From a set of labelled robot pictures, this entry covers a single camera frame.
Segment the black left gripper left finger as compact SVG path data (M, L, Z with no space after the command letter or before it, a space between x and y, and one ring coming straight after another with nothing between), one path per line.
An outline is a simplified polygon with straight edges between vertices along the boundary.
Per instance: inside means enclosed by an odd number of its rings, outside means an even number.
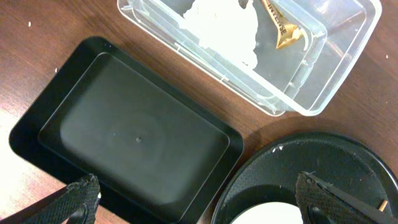
M97 176L86 175L25 209L1 220L7 223L94 223L101 199Z

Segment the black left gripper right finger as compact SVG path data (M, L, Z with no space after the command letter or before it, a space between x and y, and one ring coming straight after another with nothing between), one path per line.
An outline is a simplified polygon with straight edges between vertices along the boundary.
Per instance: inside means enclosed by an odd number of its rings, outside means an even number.
M372 207L308 172L295 184L304 223L394 224L397 218Z

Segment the gold coffee sachet wrapper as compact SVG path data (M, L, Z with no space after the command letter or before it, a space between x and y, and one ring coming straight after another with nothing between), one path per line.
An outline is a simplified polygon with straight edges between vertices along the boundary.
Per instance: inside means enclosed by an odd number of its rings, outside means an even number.
M292 45L303 36L299 27L289 22L270 0L261 0L261 3L277 29L276 49L283 49Z

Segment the large white tissue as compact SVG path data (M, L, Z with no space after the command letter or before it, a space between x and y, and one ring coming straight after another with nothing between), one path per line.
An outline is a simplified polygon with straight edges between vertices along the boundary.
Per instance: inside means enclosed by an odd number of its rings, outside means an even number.
M259 21L254 1L196 0L183 13L180 27L197 36L200 47L250 69L257 66L254 49Z

